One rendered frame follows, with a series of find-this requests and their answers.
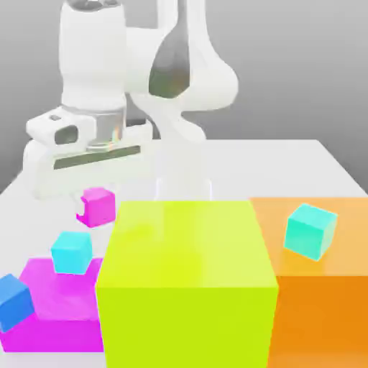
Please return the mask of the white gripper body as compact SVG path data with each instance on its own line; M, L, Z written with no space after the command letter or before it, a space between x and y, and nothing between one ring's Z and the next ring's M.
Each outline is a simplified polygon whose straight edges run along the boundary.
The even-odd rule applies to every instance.
M57 153L35 140L24 150L23 173L39 199L145 178L154 168L153 125L128 126L123 140L107 151L83 147Z

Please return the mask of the small magenta cube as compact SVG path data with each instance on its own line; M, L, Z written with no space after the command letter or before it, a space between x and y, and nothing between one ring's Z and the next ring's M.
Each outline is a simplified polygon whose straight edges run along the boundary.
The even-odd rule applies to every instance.
M105 188L89 188L80 197L83 214L76 214L76 218L88 228L102 226L116 219L116 199L113 192Z

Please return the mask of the small cyan cube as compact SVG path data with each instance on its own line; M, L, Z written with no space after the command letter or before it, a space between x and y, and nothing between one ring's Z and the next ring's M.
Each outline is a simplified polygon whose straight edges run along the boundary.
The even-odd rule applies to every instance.
M52 245L51 254L56 273L84 275L93 257L91 235L63 231Z

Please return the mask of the small blue cube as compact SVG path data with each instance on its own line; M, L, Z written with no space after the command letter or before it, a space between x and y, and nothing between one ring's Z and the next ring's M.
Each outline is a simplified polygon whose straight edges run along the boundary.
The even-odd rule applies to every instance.
M6 333L34 312L28 286L13 274L0 278L0 332Z

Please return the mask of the small turquoise cube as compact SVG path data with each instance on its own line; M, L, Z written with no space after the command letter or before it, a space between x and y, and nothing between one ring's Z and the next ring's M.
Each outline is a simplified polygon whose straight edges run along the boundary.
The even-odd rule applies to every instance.
M287 218L284 248L319 261L334 238L338 215L303 203Z

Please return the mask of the large magenta box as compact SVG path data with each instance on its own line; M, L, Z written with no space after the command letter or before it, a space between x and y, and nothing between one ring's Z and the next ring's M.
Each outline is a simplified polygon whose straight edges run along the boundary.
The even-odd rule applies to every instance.
M6 333L7 353L102 352L95 285L102 263L94 258L83 275L58 274L50 258L31 258L20 280L32 296L34 313Z

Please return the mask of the large yellow-green box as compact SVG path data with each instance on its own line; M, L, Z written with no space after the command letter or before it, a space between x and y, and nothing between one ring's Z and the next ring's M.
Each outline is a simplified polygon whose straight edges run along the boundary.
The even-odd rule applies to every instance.
M249 201L124 201L96 283L106 368L267 368L278 291Z

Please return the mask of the large orange box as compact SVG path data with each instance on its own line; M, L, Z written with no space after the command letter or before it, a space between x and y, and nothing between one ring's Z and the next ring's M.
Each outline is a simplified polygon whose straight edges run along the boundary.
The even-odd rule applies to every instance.
M252 198L279 284L268 368L368 368L368 198ZM301 204L337 214L314 262L283 247Z

